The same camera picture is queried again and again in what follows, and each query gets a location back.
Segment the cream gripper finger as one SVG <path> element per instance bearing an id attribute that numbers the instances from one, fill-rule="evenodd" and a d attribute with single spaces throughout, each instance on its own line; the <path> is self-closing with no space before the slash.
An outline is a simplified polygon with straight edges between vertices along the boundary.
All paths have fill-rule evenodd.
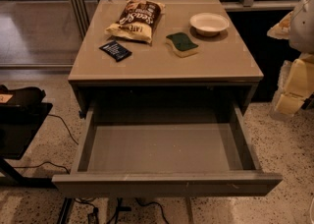
<path id="1" fill-rule="evenodd" d="M 303 103 L 304 100 L 301 97 L 280 93 L 275 103 L 275 110 L 281 114 L 293 115 L 301 108 Z"/>
<path id="2" fill-rule="evenodd" d="M 314 92 L 314 64 L 300 59 L 293 61 L 284 91 L 303 98 Z"/>

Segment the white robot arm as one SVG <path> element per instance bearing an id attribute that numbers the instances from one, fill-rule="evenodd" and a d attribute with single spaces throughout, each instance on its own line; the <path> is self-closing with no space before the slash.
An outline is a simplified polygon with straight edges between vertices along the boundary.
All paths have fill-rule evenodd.
<path id="1" fill-rule="evenodd" d="M 267 35 L 286 39 L 291 48 L 300 52 L 296 60 L 282 65 L 272 100 L 272 117 L 284 120 L 291 118 L 314 93 L 314 0 L 300 0 Z"/>

